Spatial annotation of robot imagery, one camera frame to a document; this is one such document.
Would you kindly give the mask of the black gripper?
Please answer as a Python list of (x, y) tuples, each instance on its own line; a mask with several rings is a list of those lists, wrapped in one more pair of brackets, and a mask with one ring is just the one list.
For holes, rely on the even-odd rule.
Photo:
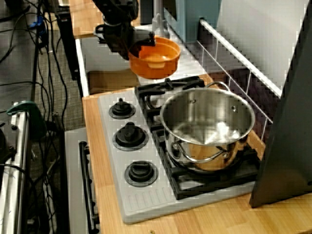
[(118, 53), (124, 60), (129, 60), (128, 54), (138, 58), (142, 46), (156, 45), (153, 31), (134, 32), (130, 21), (117, 24), (105, 22), (95, 28), (95, 36), (99, 43), (107, 44), (111, 52)]

